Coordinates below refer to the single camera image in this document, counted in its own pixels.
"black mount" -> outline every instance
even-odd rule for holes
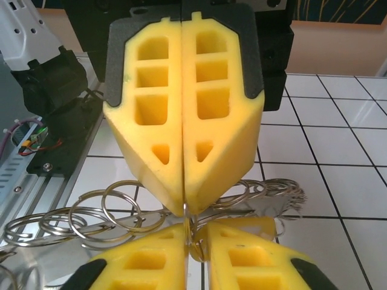
[[[23,89],[25,107],[43,118],[48,136],[35,153],[27,172],[38,176],[70,176],[102,111],[100,99],[83,101],[79,95],[88,88],[86,71],[72,51],[59,47],[60,54],[45,62],[32,60],[30,69],[13,71]],[[50,170],[44,168],[50,164]]]
[[[136,18],[142,22],[150,16],[148,13],[153,10],[152,6],[155,6],[159,15],[162,14],[163,17],[166,17],[171,16],[171,6],[177,5],[181,11],[180,17],[183,19],[189,17],[187,12],[201,10],[204,18],[216,17],[219,22],[229,26],[229,28],[233,29],[232,26],[234,26],[236,32],[242,29],[242,33],[246,34],[244,40],[241,41],[246,83],[245,94],[246,96],[256,95],[256,92],[260,90],[263,76],[266,99],[264,110],[276,111],[281,104],[282,92],[286,81],[284,70],[286,69],[293,43],[293,32],[290,29],[290,24],[296,6],[296,0],[277,1],[287,1],[286,9],[256,11],[255,23],[247,21],[246,25],[248,26],[240,26],[239,28],[239,23],[232,25],[228,21],[244,22],[243,19],[236,17],[232,12],[227,14],[229,19],[216,13],[216,11],[230,9],[227,7],[237,7],[234,5],[240,5],[235,4],[235,0],[62,0],[62,3],[83,50],[89,54],[100,82],[105,81],[105,76],[106,78],[110,76],[110,73],[106,73],[106,66],[112,61],[111,58],[108,59],[107,57],[108,39],[112,37],[115,40],[119,40],[117,36],[109,36],[109,26],[116,20],[123,18],[133,18],[133,20]],[[143,15],[144,18],[138,18],[144,11],[148,11]],[[137,28],[144,25],[144,22],[136,24],[136,21],[133,20],[130,23]],[[148,23],[152,21],[155,20],[148,18]],[[118,22],[116,25],[117,31],[123,30],[122,27],[119,27],[123,25],[122,22]],[[132,30],[130,27],[126,27],[126,29],[130,29],[131,34],[134,35],[133,31],[135,29]],[[255,41],[257,34],[259,45]],[[266,37],[264,45],[261,45],[263,42],[259,38],[260,35],[270,36]],[[109,45],[109,49],[115,53],[118,51],[115,48],[111,48],[111,45]],[[111,106],[117,106],[120,103],[121,94],[116,95],[118,93],[117,90],[116,92],[111,92],[114,93],[113,95],[109,92],[106,95],[106,101]]]

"metal key ring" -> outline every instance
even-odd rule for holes
[[[195,254],[198,257],[198,260],[199,260],[198,262],[203,263],[205,262],[205,259],[206,259],[204,255],[203,247],[201,246],[200,242],[194,241],[193,233],[196,232],[196,229],[195,230],[191,229],[192,224],[197,224],[197,219],[195,219],[196,222],[191,221],[187,202],[184,202],[183,204],[183,213],[184,213],[184,222],[183,222],[184,234],[186,236],[187,246],[189,247],[189,250],[193,248],[193,250],[195,251]]]
[[[28,225],[28,224],[33,224],[35,222],[39,222],[40,218],[43,216],[43,213],[38,213],[38,214],[32,214],[27,217],[20,217],[19,219],[15,219],[12,222],[9,222],[4,229],[3,237],[4,241],[11,244],[11,245],[16,245],[19,247],[41,247],[45,245],[55,245],[57,243],[64,242],[68,240],[68,238],[63,238],[63,239],[57,239],[52,242],[43,242],[43,241],[36,241],[36,240],[22,240],[18,241],[18,239],[31,239],[33,237],[32,234],[19,234],[15,233],[13,230],[17,229],[21,226]]]
[[[69,221],[68,213],[69,212],[70,212],[70,208],[69,207],[59,208],[57,210],[49,211],[39,221],[39,227],[41,229],[43,229],[44,231],[46,231],[47,233],[53,234],[55,236],[77,236],[70,228],[63,228],[63,227],[58,227],[58,226],[50,225],[50,223],[47,222],[47,221],[50,221],[50,220],[54,219],[54,216],[63,216],[63,217],[66,217],[63,220],[63,222],[67,222],[68,223],[68,221]],[[94,216],[95,218],[99,218],[99,219],[101,219],[101,220],[103,220],[105,222],[109,221],[104,216],[103,211],[101,209],[99,209],[99,208],[77,207],[77,208],[75,208],[74,213],[84,214],[84,215],[87,215],[87,216]],[[75,218],[79,219],[83,223],[83,225],[81,225],[81,227],[86,227],[88,225],[87,221],[84,218],[82,218],[82,217],[80,217],[78,215],[74,215],[73,219],[75,219]],[[82,231],[82,232],[86,233],[86,234],[93,235],[93,234],[102,233],[102,232],[104,232],[106,230],[110,230],[112,228],[114,228],[114,226],[106,227],[106,228],[101,228],[101,229],[93,230],[93,231],[89,231],[89,232],[84,232],[84,231]]]
[[[226,210],[232,207],[233,205],[236,205],[242,201],[245,201],[250,194],[249,184],[245,180],[240,180],[234,186],[238,186],[238,185],[244,185],[244,187],[246,188],[244,193],[242,193],[241,195],[235,196],[234,198],[230,198],[230,200],[227,200],[227,201],[222,201],[222,198],[220,198],[218,202],[212,204],[211,207],[217,210]]]
[[[85,239],[89,242],[97,242],[97,243],[114,243],[114,242],[120,242],[123,239],[126,239],[129,236],[133,236],[133,232],[128,232],[126,234],[123,234],[119,237],[113,237],[110,239],[101,239],[96,237],[91,237],[89,234],[83,234],[81,231],[79,231],[75,225],[73,224],[73,214],[75,211],[75,208],[83,201],[86,201],[89,198],[93,198],[96,196],[102,196],[104,194],[104,190],[93,190],[91,192],[86,192],[83,195],[78,197],[78,200],[73,204],[73,206],[70,208],[68,212],[68,223],[70,225],[70,228],[77,234],[77,236],[81,237],[82,239]],[[135,227],[141,227],[141,220],[137,220],[137,223]]]
[[[142,187],[142,184],[139,183],[138,181],[133,181],[133,180],[122,180],[122,181],[117,181],[115,183],[113,183],[112,185],[110,185],[102,194],[102,199],[101,199],[101,207],[102,207],[102,210],[104,212],[104,214],[106,215],[106,217],[115,225],[118,225],[120,227],[123,227],[129,231],[133,231],[134,233],[148,233],[150,231],[154,231],[156,229],[158,229],[165,221],[166,219],[166,214],[161,214],[160,216],[160,219],[155,222],[154,224],[152,225],[148,225],[147,227],[130,227],[128,225],[124,225],[124,224],[121,224],[119,221],[117,221],[115,219],[115,217],[106,209],[106,198],[107,196],[111,195],[111,196],[115,196],[115,197],[118,197],[118,198],[122,198],[126,201],[128,201],[129,203],[131,203],[135,209],[135,211],[137,212],[137,215],[138,215],[138,219],[139,221],[142,221],[142,218],[141,218],[141,209],[140,207],[138,206],[138,203],[135,202],[130,196],[128,195],[116,195],[114,194],[114,189],[116,189],[117,187],[120,187],[120,186],[124,186],[124,185],[134,185],[134,186],[141,186]]]

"triangular hole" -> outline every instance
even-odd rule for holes
[[[213,148],[212,141],[200,142],[196,144],[196,156],[199,162],[203,162]]]
[[[167,144],[154,145],[152,151],[161,163],[164,165],[169,163],[169,146]]]

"screw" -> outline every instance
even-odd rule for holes
[[[45,163],[43,165],[43,170],[46,171],[46,172],[49,172],[53,169],[53,165],[51,163]]]

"key ring pile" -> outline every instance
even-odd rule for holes
[[[172,213],[166,208],[157,211],[143,212],[139,204],[132,199],[129,195],[117,191],[116,188],[124,185],[133,185],[142,187],[138,181],[118,181],[110,185],[106,190],[93,190],[81,195],[78,200],[71,207],[59,208],[49,211],[48,213],[32,214],[29,216],[20,217],[9,222],[4,228],[3,238],[4,240],[16,247],[41,247],[45,245],[52,245],[55,243],[65,242],[69,239],[79,237],[82,239],[82,246],[89,250],[104,251],[112,247],[126,243],[135,239],[137,236],[142,236],[160,228],[167,217]],[[230,211],[238,204],[249,202],[252,199],[273,198],[278,196],[291,197],[282,208],[280,213],[275,213],[276,217],[281,217],[283,212],[289,209],[294,209],[297,212],[301,210],[301,205],[305,202],[306,197],[304,191],[300,188],[298,183],[289,179],[268,179],[266,181],[255,181],[251,179],[240,180],[235,186],[244,187],[244,192],[240,195],[222,197],[211,205],[211,209],[215,214],[210,217],[204,217],[199,219],[198,216],[191,216],[187,204],[184,203],[184,224],[186,229],[187,243],[196,252],[196,256],[202,259],[204,257],[203,249],[199,241],[195,241],[195,235],[200,227],[205,223],[228,216]],[[101,208],[94,207],[82,207],[79,206],[82,202],[89,198],[96,196],[101,197]],[[117,220],[114,215],[109,212],[106,207],[106,199],[108,196],[115,196],[130,203],[134,209],[135,223],[133,226],[129,226]],[[159,214],[159,218],[152,225],[143,226],[145,217],[149,214]],[[92,216],[100,219],[103,223],[98,227],[87,227],[86,220],[81,215]],[[256,216],[253,210],[242,211],[238,216]],[[69,227],[58,226],[59,222],[68,223]],[[33,235],[29,233],[23,233],[22,229],[32,223],[37,223],[39,229],[44,233],[48,233],[57,239],[32,239]],[[109,237],[101,239],[95,237],[100,233],[106,233],[116,227],[125,230],[125,233],[117,237]],[[93,243],[101,243],[106,246],[95,246]]]

